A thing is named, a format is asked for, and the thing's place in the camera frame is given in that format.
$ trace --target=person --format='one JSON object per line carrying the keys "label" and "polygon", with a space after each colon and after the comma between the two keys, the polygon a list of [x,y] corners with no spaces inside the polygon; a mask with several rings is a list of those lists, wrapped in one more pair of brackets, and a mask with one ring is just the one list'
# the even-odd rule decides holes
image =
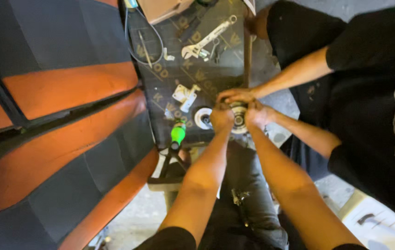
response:
{"label": "person", "polygon": [[[188,169],[178,196],[156,234],[136,249],[283,250],[286,233],[276,220],[265,181],[309,249],[365,249],[326,206],[308,174],[264,133],[269,122],[267,110],[260,102],[252,101],[245,115],[256,154],[244,148],[243,153],[239,148],[227,152],[234,114],[227,104],[214,107],[210,117],[215,131],[213,140]],[[240,206],[245,217],[232,216],[242,212],[233,204],[236,195],[224,191],[227,186],[233,187],[230,167],[239,163],[241,167],[235,179],[244,186],[238,192],[250,193]],[[246,171],[254,173],[253,178],[245,175]],[[220,186],[221,199],[216,200]]]}
{"label": "person", "polygon": [[247,23],[270,40],[282,71],[218,100],[249,102],[290,88],[299,121],[274,111],[270,120],[294,134],[288,155],[311,176],[328,168],[395,212],[395,7],[346,24],[278,1]]}

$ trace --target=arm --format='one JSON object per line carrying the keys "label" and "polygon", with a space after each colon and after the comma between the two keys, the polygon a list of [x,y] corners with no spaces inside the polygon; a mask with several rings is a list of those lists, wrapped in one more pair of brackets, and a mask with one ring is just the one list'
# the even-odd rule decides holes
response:
{"label": "arm", "polygon": [[307,173],[264,134],[264,117],[266,112],[259,102],[249,104],[247,127],[256,145],[265,179],[307,248],[331,250],[347,243],[361,245],[327,207]]}
{"label": "arm", "polygon": [[177,226],[189,231],[196,240],[196,246],[204,234],[224,177],[234,115],[227,104],[219,104],[213,109],[210,119],[216,135],[188,169],[178,197],[159,227],[162,230]]}
{"label": "arm", "polygon": [[326,159],[329,159],[332,151],[342,143],[336,135],[327,130],[297,121],[270,107],[264,108],[267,110],[268,122],[276,122],[278,125],[288,129]]}
{"label": "arm", "polygon": [[244,101],[264,97],[284,88],[290,88],[313,81],[332,72],[327,65],[326,53],[328,47],[317,50],[290,64],[277,76],[266,83],[254,88],[234,88],[221,92],[217,101],[226,98],[225,102]]}

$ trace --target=concrete floor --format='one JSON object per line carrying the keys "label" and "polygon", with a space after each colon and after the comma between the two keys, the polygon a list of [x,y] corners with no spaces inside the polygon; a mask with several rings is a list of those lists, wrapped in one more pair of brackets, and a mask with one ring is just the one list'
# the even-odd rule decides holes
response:
{"label": "concrete floor", "polygon": [[[259,10],[273,2],[275,1],[256,0],[256,8]],[[395,5],[395,0],[294,0],[294,2],[338,16],[345,21],[350,20],[357,13]],[[276,69],[270,69],[270,71],[264,72],[264,76],[273,75],[275,72]],[[334,212],[338,212],[354,191],[352,186],[334,175],[317,181],[316,185]],[[107,226],[108,235],[111,237],[108,248],[110,250],[127,250],[138,246],[156,232],[166,213],[163,193],[151,192],[145,186]]]}

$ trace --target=wire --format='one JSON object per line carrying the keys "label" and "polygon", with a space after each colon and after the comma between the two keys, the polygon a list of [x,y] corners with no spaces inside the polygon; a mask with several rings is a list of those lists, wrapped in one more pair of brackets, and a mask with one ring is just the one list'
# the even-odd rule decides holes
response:
{"label": "wire", "polygon": [[[126,13],[125,13],[125,39],[128,41],[128,50],[129,50],[131,56],[132,56],[136,61],[138,61],[140,64],[149,65],[147,62],[143,62],[143,61],[139,60],[139,59],[135,56],[134,51],[133,51],[133,49],[132,49],[131,46],[130,46],[130,41],[128,40],[128,8],[126,8],[126,9],[127,9],[127,11],[126,11]],[[135,8],[135,9],[139,12],[139,14],[141,14],[141,16],[142,16],[143,18],[145,18],[145,16],[142,14],[142,12],[139,10],[139,8]],[[159,32],[156,30],[156,28],[155,28],[153,25],[151,25],[150,23],[148,23],[148,24],[149,24],[149,25],[151,26],[151,28],[154,30],[154,32],[156,33],[157,37],[159,38],[159,41],[161,42],[161,55],[159,56],[159,59],[157,59],[155,62],[152,63],[152,65],[154,65],[154,64],[158,63],[158,62],[162,59],[162,57],[164,56],[164,43],[162,42],[161,35],[159,35]]]}

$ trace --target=adjustable wrench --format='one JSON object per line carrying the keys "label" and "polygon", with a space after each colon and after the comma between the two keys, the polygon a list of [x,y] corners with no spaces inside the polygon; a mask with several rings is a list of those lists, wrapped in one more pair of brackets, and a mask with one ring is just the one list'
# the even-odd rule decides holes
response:
{"label": "adjustable wrench", "polygon": [[235,15],[232,15],[228,18],[227,21],[221,23],[219,26],[217,26],[216,29],[214,29],[210,34],[208,34],[204,39],[202,39],[200,42],[198,42],[195,45],[188,45],[184,48],[182,48],[182,57],[184,59],[188,59],[191,56],[194,56],[195,58],[199,57],[199,52],[201,51],[202,48],[205,47],[209,42],[213,41],[215,38],[217,38],[219,35],[221,35],[224,31],[228,29],[232,24],[236,23],[238,18],[236,18]]}

